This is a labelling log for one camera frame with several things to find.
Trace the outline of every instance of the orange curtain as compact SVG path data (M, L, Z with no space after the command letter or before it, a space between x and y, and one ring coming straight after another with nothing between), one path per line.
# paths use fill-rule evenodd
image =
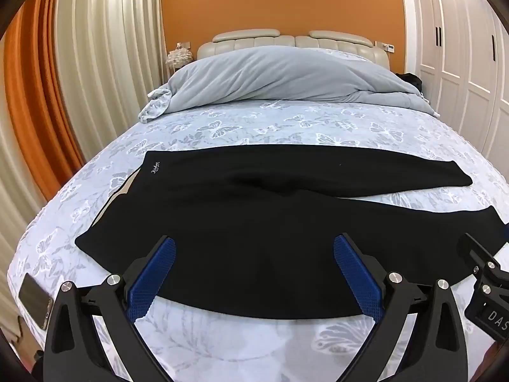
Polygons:
M21 152L47 200L83 158L64 104L53 56L55 0L26 0L5 35L5 89Z

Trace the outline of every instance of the white wardrobe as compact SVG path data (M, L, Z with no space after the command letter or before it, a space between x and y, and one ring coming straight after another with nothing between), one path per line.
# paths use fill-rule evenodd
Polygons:
M415 0L415 10L424 96L509 180L509 35L486 0Z

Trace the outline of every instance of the headboard cushion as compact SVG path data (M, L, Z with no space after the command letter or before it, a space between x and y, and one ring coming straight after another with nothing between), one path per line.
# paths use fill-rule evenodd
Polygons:
M328 32L326 30L314 30L310 32L311 34L315 38L310 36L293 37L279 35L279 31L275 29L239 30L238 32L218 34L213 39L213 42L205 43L198 49L197 59L259 46L319 47L357 54L373 63L390 69L387 53L378 47L374 47L373 43L364 37L340 32Z
M252 39L255 37L278 37L281 33L275 28L252 28L249 30L237 30L235 32L226 32L214 36L213 43L224 42L226 40Z

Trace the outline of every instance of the black pants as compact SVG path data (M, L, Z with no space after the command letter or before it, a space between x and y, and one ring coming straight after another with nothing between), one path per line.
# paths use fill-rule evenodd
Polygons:
M349 316L360 309L332 250L343 232L387 271L422 284L454 284L471 273L456 254L463 233L492 254L505 240L493 207L434 213L348 197L471 182L454 162L374 149L148 152L129 192L76 245L122 273L167 235L177 257L162 297L239 316Z

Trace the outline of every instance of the metal bolt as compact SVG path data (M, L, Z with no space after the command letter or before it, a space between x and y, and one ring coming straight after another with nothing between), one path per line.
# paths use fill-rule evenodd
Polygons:
M403 281L403 277L399 273L391 273L389 274L389 280L393 283L401 283Z
M62 291L69 291L72 289L72 283L71 282L65 282L62 284L62 287L60 287Z
M107 282L110 286L114 286L120 282L120 276L118 274L112 274L108 277Z
M449 288L449 283L447 283L444 279L440 279L437 284L441 289L447 290Z

